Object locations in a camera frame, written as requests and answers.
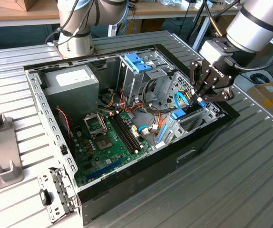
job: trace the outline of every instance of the robotic arm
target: robotic arm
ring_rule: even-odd
[[[91,26],[118,24],[128,14],[128,0],[58,0],[60,32],[57,46],[64,58],[91,55]]]
[[[195,93],[190,103],[199,97],[208,102],[230,100],[234,97],[231,85],[242,70],[260,70],[273,64],[246,68],[273,38],[273,0],[248,0],[226,32],[226,37],[206,41],[200,50],[204,60],[191,63]],[[211,89],[220,88],[219,94],[209,94]]]

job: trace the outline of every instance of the blue cable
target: blue cable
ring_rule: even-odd
[[[140,132],[141,130],[143,130],[144,128],[147,128],[147,127],[149,127],[149,126],[145,126],[145,125],[141,126],[141,127],[139,127],[138,131]]]
[[[141,130],[143,130],[144,128],[147,128],[148,126],[141,126],[141,127],[139,127],[139,129],[138,129],[138,131],[140,132]]]
[[[180,108],[179,102],[178,102],[178,100],[176,98],[177,95],[179,95],[182,98],[182,100],[184,101],[185,105],[189,105],[189,102],[186,99],[186,97],[183,95],[183,93],[177,92],[177,93],[174,94],[174,101],[175,101],[175,105],[177,106],[177,108]]]
[[[119,34],[119,36],[123,34],[123,32],[125,31],[126,27],[127,27],[127,20],[125,20],[125,27],[123,28],[123,30],[121,31],[121,33]]]

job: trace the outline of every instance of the wooden table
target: wooden table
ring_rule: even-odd
[[[217,13],[223,8],[224,5],[214,5],[211,8],[211,13]],[[140,2],[136,4],[135,19],[183,17],[186,13],[186,9],[187,8],[181,4],[168,7],[159,2]],[[190,7],[187,16],[194,17],[197,12],[198,10],[196,8]],[[237,9],[232,8],[228,10],[225,15],[234,15],[237,12]],[[129,12],[127,19],[131,19],[132,16],[132,12]],[[59,11],[55,0],[38,0],[28,12],[0,7],[0,27],[57,23],[59,23]]]

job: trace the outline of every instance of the green circuit board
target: green circuit board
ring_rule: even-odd
[[[131,121],[127,113],[121,112],[119,116],[122,120],[126,119]],[[81,131],[80,137],[77,137],[76,131],[74,132],[74,160],[78,166],[75,180],[79,187],[113,171],[114,169],[117,169],[120,166],[144,156],[144,154],[147,154],[151,150],[149,143],[140,136],[137,138],[137,141],[143,146],[143,148],[138,153],[129,152],[107,117],[104,117],[104,122],[108,129],[106,135],[112,143],[111,147],[104,150],[99,149],[97,140],[100,138],[106,138],[106,135],[97,135],[95,139],[92,139],[86,126],[79,128],[79,131]],[[91,127],[92,126],[93,128],[99,127],[95,122],[91,123]],[[100,172],[104,168],[106,169],[106,167],[108,167],[106,173],[96,175],[95,177],[91,176],[96,172]]]

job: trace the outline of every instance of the motherboard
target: motherboard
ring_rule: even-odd
[[[73,146],[78,166],[75,180],[79,187],[144,157],[152,150],[141,135],[137,138],[134,136],[133,123],[127,113],[121,112],[116,116],[97,115],[101,118],[88,119],[86,126],[77,127],[74,131]],[[93,136],[94,131],[104,126],[106,131]]]

